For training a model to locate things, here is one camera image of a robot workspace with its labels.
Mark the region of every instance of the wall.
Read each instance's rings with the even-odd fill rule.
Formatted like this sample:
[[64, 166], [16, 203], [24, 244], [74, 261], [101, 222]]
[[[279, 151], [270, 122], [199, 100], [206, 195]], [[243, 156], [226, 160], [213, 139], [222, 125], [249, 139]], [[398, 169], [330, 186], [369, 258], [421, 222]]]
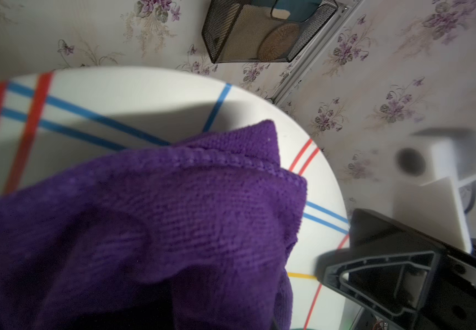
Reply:
[[0, 0], [0, 80], [88, 65], [148, 65], [212, 76], [271, 97], [294, 63], [212, 64], [201, 39], [209, 4]]
[[[391, 215], [387, 148], [476, 129], [476, 0], [366, 0], [282, 108], [322, 147], [349, 211]], [[476, 237], [476, 206], [468, 221]]]

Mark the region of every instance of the black mesh basket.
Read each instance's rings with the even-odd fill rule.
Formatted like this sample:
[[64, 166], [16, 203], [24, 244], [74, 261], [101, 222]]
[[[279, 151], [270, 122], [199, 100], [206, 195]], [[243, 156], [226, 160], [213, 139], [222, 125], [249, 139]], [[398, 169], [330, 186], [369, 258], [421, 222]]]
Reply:
[[288, 0], [212, 0], [202, 31], [210, 60], [291, 62], [338, 9], [334, 0], [322, 0], [298, 22], [287, 10], [275, 11], [279, 1]]

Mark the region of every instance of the table surface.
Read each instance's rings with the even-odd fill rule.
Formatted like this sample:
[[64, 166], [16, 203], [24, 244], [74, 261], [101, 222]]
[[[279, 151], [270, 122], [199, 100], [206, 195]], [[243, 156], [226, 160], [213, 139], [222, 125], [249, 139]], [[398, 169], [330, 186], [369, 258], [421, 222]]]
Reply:
[[62, 70], [1, 82], [0, 195], [98, 156], [160, 147], [202, 131], [228, 131], [265, 119], [276, 125], [282, 168], [308, 181], [298, 243], [286, 266], [294, 292], [291, 328], [346, 328], [345, 298], [321, 289], [311, 275], [318, 255], [348, 246], [337, 180], [300, 126], [238, 87], [136, 67]]

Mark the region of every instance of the purple towel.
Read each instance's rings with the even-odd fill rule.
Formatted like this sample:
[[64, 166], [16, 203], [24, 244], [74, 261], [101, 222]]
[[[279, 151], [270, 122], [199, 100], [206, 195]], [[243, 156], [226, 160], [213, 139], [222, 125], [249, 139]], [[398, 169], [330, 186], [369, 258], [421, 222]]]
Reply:
[[65, 328], [166, 283], [176, 329], [289, 329], [284, 266], [305, 202], [270, 121], [101, 157], [0, 197], [0, 328]]

